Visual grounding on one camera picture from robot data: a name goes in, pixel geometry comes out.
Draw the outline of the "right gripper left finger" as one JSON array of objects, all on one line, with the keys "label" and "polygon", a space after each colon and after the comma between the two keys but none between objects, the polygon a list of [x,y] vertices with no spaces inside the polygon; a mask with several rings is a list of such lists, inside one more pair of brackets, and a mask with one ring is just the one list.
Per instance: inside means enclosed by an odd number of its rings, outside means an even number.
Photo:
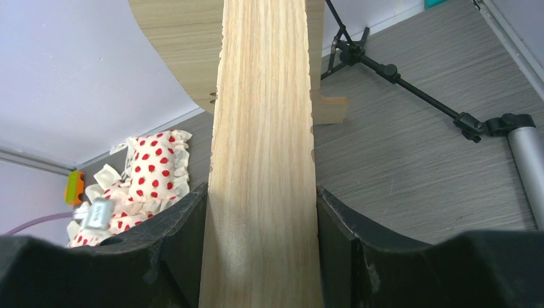
[{"label": "right gripper left finger", "polygon": [[197,307],[208,185],[96,246],[1,238],[2,307]]}]

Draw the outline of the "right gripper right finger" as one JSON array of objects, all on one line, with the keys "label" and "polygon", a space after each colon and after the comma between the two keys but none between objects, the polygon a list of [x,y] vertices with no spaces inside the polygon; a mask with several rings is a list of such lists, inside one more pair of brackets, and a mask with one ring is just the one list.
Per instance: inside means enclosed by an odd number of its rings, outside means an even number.
[{"label": "right gripper right finger", "polygon": [[325,307],[542,307],[543,233],[404,236],[317,189]]}]

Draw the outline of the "strawberry print ruffled blanket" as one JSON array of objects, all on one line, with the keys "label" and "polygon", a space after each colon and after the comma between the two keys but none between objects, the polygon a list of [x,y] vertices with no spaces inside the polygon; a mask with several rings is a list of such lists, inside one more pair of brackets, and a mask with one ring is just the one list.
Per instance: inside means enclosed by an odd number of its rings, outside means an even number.
[{"label": "strawberry print ruffled blanket", "polygon": [[[68,248],[97,246],[105,239],[136,227],[168,209],[189,193],[189,175],[184,175],[181,181],[182,187],[176,190],[177,197],[162,201],[130,202],[129,185],[121,180],[120,174],[112,166],[105,164],[93,177],[96,179],[96,183],[85,189],[85,196],[88,200],[74,211],[73,219],[67,226]],[[83,221],[90,214],[90,201],[99,197],[109,197],[114,201],[115,207],[111,220],[105,231],[87,230],[83,227]]]}]

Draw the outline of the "strawberry print small pillow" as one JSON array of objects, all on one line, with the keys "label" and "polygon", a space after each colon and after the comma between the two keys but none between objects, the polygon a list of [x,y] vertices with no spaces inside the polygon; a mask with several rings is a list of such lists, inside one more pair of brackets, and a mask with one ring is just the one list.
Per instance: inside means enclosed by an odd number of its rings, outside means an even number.
[{"label": "strawberry print small pillow", "polygon": [[189,192],[191,137],[184,130],[167,130],[126,140],[128,203],[177,200]]}]

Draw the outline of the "wooden pet bed frame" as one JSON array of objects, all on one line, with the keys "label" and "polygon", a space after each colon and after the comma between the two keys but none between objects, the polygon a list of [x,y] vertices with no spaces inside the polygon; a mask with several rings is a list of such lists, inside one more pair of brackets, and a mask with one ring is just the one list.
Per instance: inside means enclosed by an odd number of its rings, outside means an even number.
[{"label": "wooden pet bed frame", "polygon": [[322,307],[316,124],[323,1],[130,1],[189,97],[213,114],[200,307]]}]

